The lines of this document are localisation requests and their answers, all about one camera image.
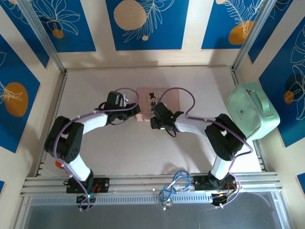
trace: black bracket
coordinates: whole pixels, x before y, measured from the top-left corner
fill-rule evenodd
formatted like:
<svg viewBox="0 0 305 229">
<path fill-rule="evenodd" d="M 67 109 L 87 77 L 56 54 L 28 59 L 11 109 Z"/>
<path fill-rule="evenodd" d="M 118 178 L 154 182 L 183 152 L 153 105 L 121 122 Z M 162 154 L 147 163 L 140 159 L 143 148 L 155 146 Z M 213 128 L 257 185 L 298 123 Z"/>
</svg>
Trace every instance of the black bracket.
<svg viewBox="0 0 305 229">
<path fill-rule="evenodd" d="M 81 186 L 76 183 L 74 178 L 70 178 L 68 181 L 63 183 L 67 186 L 66 193 L 75 193 L 81 194 L 84 193 Z M 107 177 L 94 177 L 92 185 L 90 184 L 90 188 L 87 190 L 88 194 L 96 194 L 96 193 L 107 193 L 109 189 L 109 178 Z"/>
<path fill-rule="evenodd" d="M 224 179 L 216 179 L 210 172 L 206 176 L 194 176 L 193 185 L 195 191 L 228 190 L 227 183 L 235 184 L 235 178 L 228 174 Z"/>
</svg>

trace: bag handle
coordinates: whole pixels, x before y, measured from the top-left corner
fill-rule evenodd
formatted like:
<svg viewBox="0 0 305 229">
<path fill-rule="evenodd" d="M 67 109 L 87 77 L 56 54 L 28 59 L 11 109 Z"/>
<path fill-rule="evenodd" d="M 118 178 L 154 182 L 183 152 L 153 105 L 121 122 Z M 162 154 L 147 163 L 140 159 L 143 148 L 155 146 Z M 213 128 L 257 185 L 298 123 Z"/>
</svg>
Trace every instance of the bag handle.
<svg viewBox="0 0 305 229">
<path fill-rule="evenodd" d="M 266 115 L 267 118 L 272 117 L 272 112 L 270 110 L 270 105 L 269 105 L 269 100 L 267 99 L 266 95 L 262 91 L 250 91 L 251 93 L 255 94 L 259 101 L 261 102 L 262 109 L 264 114 Z"/>
</svg>

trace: robotic arm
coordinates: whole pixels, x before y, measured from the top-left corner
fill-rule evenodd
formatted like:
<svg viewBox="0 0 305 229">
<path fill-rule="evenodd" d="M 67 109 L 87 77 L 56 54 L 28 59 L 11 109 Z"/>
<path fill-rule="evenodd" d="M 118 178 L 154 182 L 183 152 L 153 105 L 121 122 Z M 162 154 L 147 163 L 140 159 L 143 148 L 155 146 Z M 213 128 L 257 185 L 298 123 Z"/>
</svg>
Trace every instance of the robotic arm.
<svg viewBox="0 0 305 229">
<path fill-rule="evenodd" d="M 226 115 L 220 114 L 215 118 L 185 117 L 183 112 L 173 114 L 163 103 L 152 108 L 156 115 L 151 118 L 151 128 L 176 132 L 190 132 L 208 137 L 215 153 L 216 159 L 210 170 L 207 182 L 215 189 L 222 186 L 228 177 L 229 168 L 236 153 L 241 150 L 243 143 L 230 133 L 225 133 L 218 124 L 232 130 L 242 139 L 246 137 L 235 123 Z"/>
<path fill-rule="evenodd" d="M 95 111 L 100 111 L 100 113 L 85 117 L 81 120 L 81 122 L 73 122 L 71 125 L 69 125 L 63 132 L 63 135 L 59 138 L 56 148 L 56 156 L 59 160 L 61 160 L 62 166 L 66 167 L 89 192 L 93 190 L 95 182 L 93 179 L 92 170 L 85 165 L 81 155 L 79 154 L 82 136 L 96 128 L 109 124 L 113 125 L 113 121 L 115 119 L 125 122 L 127 119 L 136 115 L 141 110 L 139 105 L 135 106 L 135 104 L 125 104 L 124 95 L 121 93 L 110 92 L 108 94 L 107 101 L 100 104 Z M 60 116 L 56 118 L 54 122 L 54 125 L 44 145 L 44 150 L 50 153 L 52 156 L 54 156 L 53 149 L 56 138 L 69 121 L 70 120 L 68 118 Z M 68 184 L 69 186 L 73 186 L 75 188 L 74 190 L 76 193 L 83 192 L 73 178 L 69 179 Z"/>
<path fill-rule="evenodd" d="M 52 156 L 54 156 L 53 150 L 57 143 L 57 158 L 61 161 L 62 166 L 66 167 L 76 178 L 70 178 L 66 183 L 67 193 L 84 193 L 81 185 L 88 193 L 100 192 L 95 188 L 97 185 L 101 187 L 99 185 L 101 180 L 107 179 L 106 183 L 109 182 L 108 178 L 93 177 L 92 170 L 82 160 L 79 154 L 82 136 L 93 129 L 109 124 L 114 125 L 115 119 L 124 122 L 141 111 L 139 105 L 125 104 L 124 95 L 118 92 L 110 92 L 107 101 L 100 104 L 95 110 L 94 115 L 82 118 L 81 122 L 72 122 L 64 131 L 63 128 L 71 121 L 63 116 L 58 117 L 45 142 L 44 149 Z M 173 137 L 176 136 L 176 132 L 190 132 L 208 137 L 216 153 L 216 159 L 207 176 L 193 177 L 193 180 L 200 184 L 195 186 L 195 190 L 225 189 L 227 182 L 234 181 L 229 174 L 230 166 L 236 153 L 243 146 L 240 139 L 246 140 L 246 138 L 227 115 L 220 114 L 215 118 L 186 117 L 180 111 L 173 114 L 163 103 L 158 103 L 152 108 L 152 111 L 155 114 L 155 117 L 151 118 L 152 129 L 166 130 L 169 134 L 172 131 L 175 135 L 170 135 Z M 230 131 L 226 133 L 226 129 L 231 133 L 233 131 L 240 139 L 229 133 Z M 107 192 L 107 186 L 108 184 L 103 186 L 104 192 Z"/>
</svg>

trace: blue cable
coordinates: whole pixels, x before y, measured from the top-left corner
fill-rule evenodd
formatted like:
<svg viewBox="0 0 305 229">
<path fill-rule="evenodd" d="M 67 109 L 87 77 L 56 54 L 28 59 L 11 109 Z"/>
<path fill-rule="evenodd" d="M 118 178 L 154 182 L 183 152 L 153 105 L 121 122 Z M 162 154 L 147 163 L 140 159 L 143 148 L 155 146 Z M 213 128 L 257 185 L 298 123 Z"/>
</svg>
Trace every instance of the blue cable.
<svg viewBox="0 0 305 229">
<path fill-rule="evenodd" d="M 175 174 L 175 176 L 173 177 L 173 182 L 177 181 L 180 178 L 184 178 L 187 180 L 187 182 L 188 182 L 187 186 L 185 186 L 184 188 L 177 191 L 174 188 L 174 184 L 169 189 L 167 189 L 169 187 L 169 185 L 165 185 L 163 187 L 163 189 L 161 190 L 161 192 L 159 193 L 159 201 L 161 203 L 168 202 L 172 196 L 175 196 L 175 195 L 177 195 L 178 192 L 185 191 L 189 188 L 189 186 L 191 185 L 190 174 L 185 170 L 181 170 Z"/>
</svg>

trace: gray floor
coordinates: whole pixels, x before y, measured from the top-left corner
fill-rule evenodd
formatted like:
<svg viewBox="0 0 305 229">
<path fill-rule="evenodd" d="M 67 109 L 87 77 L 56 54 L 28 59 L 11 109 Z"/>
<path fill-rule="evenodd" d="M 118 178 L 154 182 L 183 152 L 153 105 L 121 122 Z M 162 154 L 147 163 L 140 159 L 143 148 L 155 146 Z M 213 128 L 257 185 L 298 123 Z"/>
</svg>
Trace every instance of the gray floor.
<svg viewBox="0 0 305 229">
<path fill-rule="evenodd" d="M 224 209 L 211 204 L 31 207 L 27 229 L 278 229 L 281 228 L 270 193 L 241 193 Z"/>
</svg>

